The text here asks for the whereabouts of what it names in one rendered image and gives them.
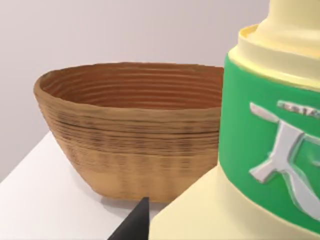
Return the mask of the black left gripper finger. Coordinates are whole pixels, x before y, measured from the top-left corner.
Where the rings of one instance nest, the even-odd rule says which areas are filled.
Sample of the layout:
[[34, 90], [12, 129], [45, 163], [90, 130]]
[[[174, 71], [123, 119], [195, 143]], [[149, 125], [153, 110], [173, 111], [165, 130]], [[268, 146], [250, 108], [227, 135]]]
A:
[[149, 240], [150, 200], [143, 197], [107, 240]]

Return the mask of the cream bottle with green label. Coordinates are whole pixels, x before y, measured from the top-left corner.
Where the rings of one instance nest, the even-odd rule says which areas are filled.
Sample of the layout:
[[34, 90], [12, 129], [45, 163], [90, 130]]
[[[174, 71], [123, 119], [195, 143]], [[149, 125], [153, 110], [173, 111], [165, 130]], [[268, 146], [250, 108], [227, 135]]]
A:
[[149, 240], [320, 240], [320, 0], [269, 0], [224, 62], [218, 163]]

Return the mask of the brown woven basket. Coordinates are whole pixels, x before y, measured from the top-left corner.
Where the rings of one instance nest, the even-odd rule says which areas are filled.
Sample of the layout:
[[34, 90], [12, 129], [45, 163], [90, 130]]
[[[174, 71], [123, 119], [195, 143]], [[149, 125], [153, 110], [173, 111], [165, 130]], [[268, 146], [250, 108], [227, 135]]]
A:
[[201, 64], [96, 63], [49, 71], [33, 93], [93, 191], [169, 203], [217, 165], [223, 74]]

